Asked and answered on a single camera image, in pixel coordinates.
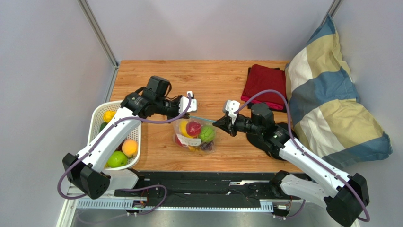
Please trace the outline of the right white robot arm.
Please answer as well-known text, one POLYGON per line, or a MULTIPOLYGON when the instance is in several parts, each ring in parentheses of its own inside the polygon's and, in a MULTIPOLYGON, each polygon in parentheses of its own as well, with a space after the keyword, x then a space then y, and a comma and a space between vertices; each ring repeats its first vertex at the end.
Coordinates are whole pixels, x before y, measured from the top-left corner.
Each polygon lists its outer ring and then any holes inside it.
POLYGON ((265 104, 254 104, 249 117, 236 113, 239 102, 228 100, 225 115, 213 123, 232 137, 238 132, 255 140, 254 146, 272 158, 285 160, 310 177, 304 180, 287 171, 279 171, 270 180, 284 194, 299 197, 326 209, 343 227, 351 227, 361 213, 368 214, 368 184, 362 175, 350 175, 319 158, 274 120, 265 104))

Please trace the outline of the clear zip top bag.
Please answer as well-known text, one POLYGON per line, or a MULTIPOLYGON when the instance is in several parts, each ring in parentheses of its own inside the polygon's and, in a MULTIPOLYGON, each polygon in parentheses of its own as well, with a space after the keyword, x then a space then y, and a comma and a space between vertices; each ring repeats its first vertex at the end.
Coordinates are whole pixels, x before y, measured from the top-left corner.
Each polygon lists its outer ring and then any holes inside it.
POLYGON ((217 128, 215 121, 192 116, 173 122, 173 142, 180 148, 200 155, 216 151, 217 128))

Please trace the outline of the red apple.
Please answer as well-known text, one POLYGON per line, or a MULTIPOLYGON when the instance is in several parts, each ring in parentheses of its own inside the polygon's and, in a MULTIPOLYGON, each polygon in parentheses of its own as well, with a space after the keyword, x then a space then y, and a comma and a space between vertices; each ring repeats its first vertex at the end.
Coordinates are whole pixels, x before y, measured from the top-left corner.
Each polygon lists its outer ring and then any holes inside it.
POLYGON ((201 133, 202 125, 198 122, 190 121, 186 126, 186 130, 189 135, 197 137, 201 133))

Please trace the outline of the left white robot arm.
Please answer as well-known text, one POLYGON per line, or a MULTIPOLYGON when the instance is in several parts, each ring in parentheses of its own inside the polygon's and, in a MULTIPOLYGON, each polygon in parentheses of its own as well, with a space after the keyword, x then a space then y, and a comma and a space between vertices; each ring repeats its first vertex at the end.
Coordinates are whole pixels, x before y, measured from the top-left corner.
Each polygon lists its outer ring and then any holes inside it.
POLYGON ((57 184, 61 197, 75 200, 85 196, 95 200, 108 190, 132 189, 138 177, 133 171, 108 173, 105 164, 125 138, 143 122, 157 124, 148 118, 154 114, 167 117, 163 123, 187 118, 197 110, 192 91, 169 99, 171 83, 159 76, 150 77, 147 85, 128 94, 111 121, 77 154, 67 153, 62 159, 65 172, 57 184))

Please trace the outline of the yellow lemon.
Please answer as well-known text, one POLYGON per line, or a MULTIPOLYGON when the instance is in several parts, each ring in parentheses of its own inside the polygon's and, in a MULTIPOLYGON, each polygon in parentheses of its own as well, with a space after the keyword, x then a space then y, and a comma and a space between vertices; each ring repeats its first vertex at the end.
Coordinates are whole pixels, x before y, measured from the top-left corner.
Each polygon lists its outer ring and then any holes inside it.
POLYGON ((193 136, 189 135, 186 130, 187 124, 188 124, 187 120, 180 120, 179 125, 178 125, 179 131, 180 131, 181 135, 183 135, 187 138, 193 138, 193 136))

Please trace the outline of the purple grape bunch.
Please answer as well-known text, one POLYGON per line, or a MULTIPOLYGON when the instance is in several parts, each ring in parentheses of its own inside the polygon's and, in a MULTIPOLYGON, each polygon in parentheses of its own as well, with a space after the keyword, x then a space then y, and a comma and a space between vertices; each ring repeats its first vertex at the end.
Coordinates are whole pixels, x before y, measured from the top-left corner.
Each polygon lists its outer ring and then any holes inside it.
POLYGON ((214 142, 211 141, 211 142, 209 142, 209 143, 202 143, 202 144, 199 146, 199 149, 202 150, 202 151, 212 151, 212 150, 213 150, 213 146, 214 146, 214 142))

